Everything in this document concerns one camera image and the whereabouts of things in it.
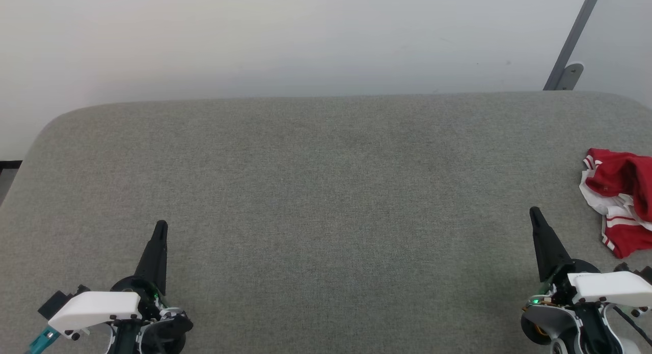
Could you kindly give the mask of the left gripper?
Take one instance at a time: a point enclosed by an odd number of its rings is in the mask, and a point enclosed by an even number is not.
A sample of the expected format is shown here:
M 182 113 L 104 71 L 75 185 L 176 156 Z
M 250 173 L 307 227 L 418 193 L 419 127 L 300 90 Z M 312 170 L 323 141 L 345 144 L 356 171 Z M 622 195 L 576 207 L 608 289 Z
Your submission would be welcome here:
M 184 310 L 169 306 L 166 295 L 168 223 L 158 220 L 135 270 L 111 292 L 135 293 L 133 314 L 110 315 L 111 353 L 180 353 L 194 324 Z

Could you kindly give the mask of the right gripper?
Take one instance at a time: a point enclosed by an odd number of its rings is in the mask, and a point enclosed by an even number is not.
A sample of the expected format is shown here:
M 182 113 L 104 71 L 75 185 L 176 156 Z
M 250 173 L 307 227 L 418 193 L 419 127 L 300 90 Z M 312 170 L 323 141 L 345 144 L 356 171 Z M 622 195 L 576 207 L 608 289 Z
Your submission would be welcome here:
M 606 303 L 579 298 L 572 273 L 600 273 L 572 260 L 538 206 L 529 208 L 536 265 L 542 284 L 522 308 L 520 326 L 534 344 L 551 353 L 618 353 L 619 340 L 605 322 Z

